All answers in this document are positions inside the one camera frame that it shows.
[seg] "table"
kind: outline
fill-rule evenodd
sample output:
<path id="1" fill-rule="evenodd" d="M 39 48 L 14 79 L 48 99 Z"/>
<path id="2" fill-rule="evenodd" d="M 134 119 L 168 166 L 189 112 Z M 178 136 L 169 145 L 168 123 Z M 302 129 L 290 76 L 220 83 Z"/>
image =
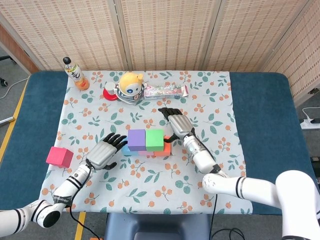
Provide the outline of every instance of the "table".
<path id="1" fill-rule="evenodd" d="M 299 170 L 315 179 L 288 79 L 274 72 L 229 76 L 246 176 L 274 183 L 281 172 Z M 67 79 L 62 71 L 30 76 L 0 166 L 0 209 L 20 208 L 39 197 L 48 169 L 45 159 L 57 138 Z M 274 207 L 255 202 L 252 206 L 252 214 L 281 214 Z"/>
<path id="2" fill-rule="evenodd" d="M 70 168 L 49 166 L 41 188 L 41 199 L 53 202 L 53 192 L 86 154 L 109 132 L 126 134 L 128 129 L 172 130 L 157 111 L 159 107 L 179 108 L 195 127 L 198 137 L 210 149 L 217 163 L 231 177 L 245 176 L 246 165 L 239 141 L 228 72 L 216 71 L 137 71 L 148 84 L 186 84 L 189 97 L 141 100 L 137 105 L 107 101 L 104 84 L 118 82 L 122 71 L 85 71 L 90 88 L 79 91 L 69 80 L 56 147 L 74 152 Z M 201 186 L 198 171 L 181 141 L 172 144 L 170 157 L 124 157 L 118 153 L 116 168 L 95 173 L 74 200 L 74 211 L 140 214 L 212 213 L 215 196 Z M 252 213 L 250 201 L 221 195 L 216 212 Z"/>

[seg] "green block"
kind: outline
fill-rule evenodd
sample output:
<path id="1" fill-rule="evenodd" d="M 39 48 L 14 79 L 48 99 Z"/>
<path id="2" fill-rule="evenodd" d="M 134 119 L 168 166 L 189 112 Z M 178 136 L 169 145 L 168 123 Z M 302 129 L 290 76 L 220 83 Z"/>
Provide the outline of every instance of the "green block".
<path id="1" fill-rule="evenodd" d="M 159 152 L 164 150 L 164 130 L 145 130 L 145 148 L 148 152 Z"/>

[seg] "chair wheel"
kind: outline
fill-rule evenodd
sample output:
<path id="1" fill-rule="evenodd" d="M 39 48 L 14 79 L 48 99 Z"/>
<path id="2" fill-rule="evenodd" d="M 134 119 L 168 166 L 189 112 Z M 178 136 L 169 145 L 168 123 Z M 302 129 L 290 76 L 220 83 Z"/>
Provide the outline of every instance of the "chair wheel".
<path id="1" fill-rule="evenodd" d="M 0 84 L 2 87 L 7 87 L 8 86 L 8 82 L 6 80 L 4 80 L 3 78 L 0 77 Z"/>

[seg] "pink cube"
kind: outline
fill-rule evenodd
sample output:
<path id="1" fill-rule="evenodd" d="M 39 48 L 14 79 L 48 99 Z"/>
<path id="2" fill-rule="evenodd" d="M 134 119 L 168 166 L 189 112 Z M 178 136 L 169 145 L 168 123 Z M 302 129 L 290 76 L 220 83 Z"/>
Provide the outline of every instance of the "pink cube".
<path id="1" fill-rule="evenodd" d="M 69 168 L 74 153 L 64 147 L 52 146 L 46 163 L 57 167 Z"/>
<path id="2" fill-rule="evenodd" d="M 140 156 L 153 156 L 154 152 L 153 151 L 138 151 L 138 154 Z"/>

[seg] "yellow hair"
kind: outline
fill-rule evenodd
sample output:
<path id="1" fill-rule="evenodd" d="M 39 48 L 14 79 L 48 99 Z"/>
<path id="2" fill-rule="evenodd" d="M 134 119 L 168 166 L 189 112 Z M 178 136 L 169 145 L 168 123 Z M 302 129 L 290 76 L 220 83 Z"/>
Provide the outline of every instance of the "yellow hair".
<path id="1" fill-rule="evenodd" d="M 126 87 L 130 84 L 138 83 L 141 85 L 143 81 L 143 77 L 144 75 L 142 73 L 138 75 L 133 72 L 127 72 L 121 77 L 119 81 L 119 88 L 121 89 L 122 92 L 125 92 Z"/>

